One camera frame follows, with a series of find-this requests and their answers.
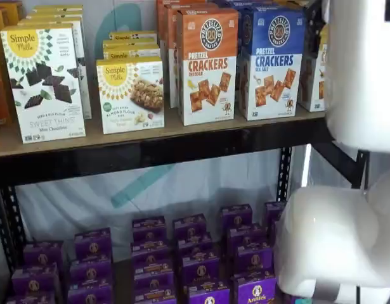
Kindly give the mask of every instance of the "cracker box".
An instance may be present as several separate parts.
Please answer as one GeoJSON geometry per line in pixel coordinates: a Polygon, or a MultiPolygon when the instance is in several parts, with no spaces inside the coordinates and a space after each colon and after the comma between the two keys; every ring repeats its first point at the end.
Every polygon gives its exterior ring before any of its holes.
{"type": "Polygon", "coordinates": [[[245,274],[234,280],[234,304],[273,303],[276,279],[269,270],[245,274]]]}
{"type": "Polygon", "coordinates": [[[154,263],[167,258],[170,250],[166,239],[133,242],[131,260],[133,263],[154,263]]]}
{"type": "Polygon", "coordinates": [[[84,50],[84,38],[82,34],[82,18],[81,17],[40,17],[32,19],[23,19],[18,25],[38,25],[38,24],[72,24],[72,29],[74,31],[74,44],[77,60],[77,74],[75,71],[72,71],[72,76],[79,78],[79,83],[81,85],[81,98],[82,98],[82,109],[83,116],[85,119],[92,118],[91,112],[91,102],[89,97],[89,85],[88,85],[88,73],[86,71],[86,62],[85,62],[85,50],[84,50]]]}
{"type": "Polygon", "coordinates": [[[272,268],[272,247],[265,241],[250,243],[237,248],[234,271],[242,273],[272,268]]]}
{"type": "Polygon", "coordinates": [[[112,260],[106,255],[92,255],[73,261],[69,275],[72,282],[112,277],[112,260]]]}
{"type": "Polygon", "coordinates": [[[63,241],[45,241],[26,244],[23,249],[26,265],[50,265],[56,263],[60,271],[66,260],[63,241]]]}
{"type": "Polygon", "coordinates": [[[154,30],[120,30],[109,33],[111,40],[129,40],[148,37],[152,37],[157,41],[157,33],[154,30]]]}
{"type": "Polygon", "coordinates": [[[72,26],[6,27],[1,35],[23,143],[85,136],[72,26]]]}
{"type": "Polygon", "coordinates": [[[104,134],[164,127],[161,58],[98,60],[97,70],[104,134]]]}
{"type": "Polygon", "coordinates": [[[131,223],[134,241],[165,239],[167,227],[165,217],[148,217],[133,220],[131,223]]]}
{"type": "Polygon", "coordinates": [[[180,259],[183,284],[208,281],[219,277],[220,257],[215,249],[196,252],[180,259]]]}
{"type": "Polygon", "coordinates": [[[189,287],[188,304],[230,303],[230,289],[225,281],[210,280],[189,287]]]}
{"type": "Polygon", "coordinates": [[[167,4],[165,5],[165,42],[166,42],[166,62],[169,69],[164,70],[166,84],[169,84],[169,98],[171,108],[178,107],[178,66],[176,54],[176,15],[178,10],[188,8],[216,8],[215,3],[190,3],[190,4],[167,4]]]}
{"type": "Polygon", "coordinates": [[[164,288],[145,288],[134,291],[133,303],[150,304],[176,304],[176,294],[173,285],[164,288]]]}
{"type": "Polygon", "coordinates": [[[234,118],[237,22],[231,8],[179,11],[178,108],[184,125],[234,118]]]}
{"type": "Polygon", "coordinates": [[[171,259],[156,263],[134,264],[134,288],[158,288],[174,285],[174,270],[171,259]]]}
{"type": "Polygon", "coordinates": [[[173,220],[175,239],[186,239],[197,234],[206,233],[206,218],[203,213],[173,220]]]}
{"type": "Polygon", "coordinates": [[[113,303],[111,278],[87,280],[71,284],[68,290],[68,304],[113,303]]]}
{"type": "MultiPolygon", "coordinates": [[[[301,81],[299,83],[299,94],[297,101],[308,111],[324,111],[324,79],[327,62],[327,26],[320,34],[320,46],[318,56],[310,54],[308,47],[305,46],[301,81]]],[[[310,41],[309,37],[305,38],[305,44],[310,41]]]]}
{"type": "Polygon", "coordinates": [[[105,59],[127,59],[146,56],[161,56],[159,46],[157,44],[144,44],[103,48],[103,58],[105,59]]]}
{"type": "Polygon", "coordinates": [[[83,260],[90,255],[107,255],[112,258],[110,228],[75,234],[75,252],[78,260],[83,260]]]}
{"type": "Polygon", "coordinates": [[[295,115],[305,19],[302,8],[262,4],[242,11],[240,110],[247,120],[295,115]]]}
{"type": "Polygon", "coordinates": [[[265,231],[258,223],[241,225],[228,229],[227,232],[227,254],[232,257],[237,247],[245,246],[263,240],[265,231]]]}
{"type": "Polygon", "coordinates": [[[211,250],[212,248],[213,240],[208,232],[178,240],[178,253],[180,257],[193,255],[200,251],[211,250]]]}

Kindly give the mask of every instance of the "cardboard box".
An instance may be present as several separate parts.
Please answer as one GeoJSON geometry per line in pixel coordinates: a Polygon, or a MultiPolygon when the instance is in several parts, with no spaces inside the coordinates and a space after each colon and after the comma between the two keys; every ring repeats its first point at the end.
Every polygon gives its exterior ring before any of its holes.
{"type": "Polygon", "coordinates": [[[276,279],[271,271],[245,274],[234,280],[234,304],[272,303],[276,279]]]}
{"type": "Polygon", "coordinates": [[[234,118],[237,22],[231,8],[179,11],[178,108],[184,125],[234,118]]]}
{"type": "Polygon", "coordinates": [[[164,216],[139,218],[133,220],[131,226],[133,230],[133,240],[136,242],[145,239],[166,239],[167,237],[167,227],[164,216]]]}
{"type": "Polygon", "coordinates": [[[190,217],[183,217],[173,220],[175,239],[186,239],[197,234],[206,233],[206,218],[203,213],[195,214],[190,217]]]}
{"type": "Polygon", "coordinates": [[[170,250],[166,239],[133,242],[131,243],[131,260],[133,263],[155,263],[167,258],[170,250]]]}
{"type": "Polygon", "coordinates": [[[92,255],[73,261],[69,268],[71,282],[112,277],[112,260],[106,255],[92,255]]]}
{"type": "Polygon", "coordinates": [[[160,260],[148,265],[135,263],[134,288],[159,288],[160,286],[174,285],[174,270],[171,259],[160,260]]]}
{"type": "Polygon", "coordinates": [[[219,277],[220,257],[216,250],[206,250],[180,258],[180,278],[184,285],[219,277]]]}
{"type": "Polygon", "coordinates": [[[1,33],[23,143],[85,136],[72,26],[1,33]]]}
{"type": "Polygon", "coordinates": [[[161,58],[98,60],[97,70],[104,134],[164,127],[161,58]]]}
{"type": "Polygon", "coordinates": [[[247,120],[295,115],[305,19],[302,8],[262,4],[242,11],[240,110],[247,120]]]}
{"type": "Polygon", "coordinates": [[[72,284],[68,290],[68,304],[80,303],[113,303],[111,278],[72,284]]]}
{"type": "Polygon", "coordinates": [[[107,255],[112,258],[112,237],[110,228],[103,228],[75,234],[76,259],[90,255],[107,255]]]}

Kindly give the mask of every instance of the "purple box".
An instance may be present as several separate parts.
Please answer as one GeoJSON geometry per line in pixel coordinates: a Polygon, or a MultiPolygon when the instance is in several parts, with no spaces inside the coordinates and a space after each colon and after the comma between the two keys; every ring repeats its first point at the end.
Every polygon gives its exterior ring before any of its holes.
{"type": "Polygon", "coordinates": [[[232,227],[227,232],[227,254],[233,257],[238,246],[245,246],[250,243],[262,241],[264,239],[264,231],[261,225],[241,225],[232,227]]]}
{"type": "Polygon", "coordinates": [[[110,228],[75,234],[75,252],[78,260],[90,255],[107,255],[112,258],[110,228]]]}
{"type": "Polygon", "coordinates": [[[184,285],[210,281],[219,277],[220,257],[215,249],[181,258],[180,278],[184,285]]]}
{"type": "Polygon", "coordinates": [[[203,213],[173,220],[172,227],[175,239],[186,239],[207,232],[206,218],[203,213]]]}
{"type": "Polygon", "coordinates": [[[176,294],[173,285],[165,288],[145,288],[134,292],[133,303],[150,304],[162,302],[163,304],[176,304],[176,294]]]}
{"type": "Polygon", "coordinates": [[[112,261],[106,255],[92,255],[73,261],[69,274],[71,282],[112,277],[112,261]]]}
{"type": "Polygon", "coordinates": [[[234,304],[273,303],[276,279],[269,270],[246,274],[234,280],[234,304]]]}
{"type": "Polygon", "coordinates": [[[158,288],[174,285],[174,270],[171,259],[165,259],[148,265],[134,265],[134,288],[158,288]]]}
{"type": "Polygon", "coordinates": [[[168,241],[140,241],[131,243],[131,260],[133,263],[155,263],[165,260],[169,256],[168,241]]]}
{"type": "Polygon", "coordinates": [[[212,248],[213,240],[208,232],[178,240],[178,253],[180,257],[212,248]]]}
{"type": "Polygon", "coordinates": [[[112,279],[87,280],[72,284],[68,290],[68,304],[113,302],[112,279]]]}
{"type": "Polygon", "coordinates": [[[272,268],[272,247],[267,242],[239,246],[234,258],[236,273],[272,268]]]}
{"type": "Polygon", "coordinates": [[[230,227],[252,224],[252,208],[249,204],[220,208],[223,235],[230,227]]]}
{"type": "Polygon", "coordinates": [[[230,289],[227,283],[211,280],[189,287],[188,304],[229,304],[230,289]]]}
{"type": "Polygon", "coordinates": [[[134,242],[166,239],[167,237],[167,227],[163,216],[133,220],[132,227],[134,242]]]}

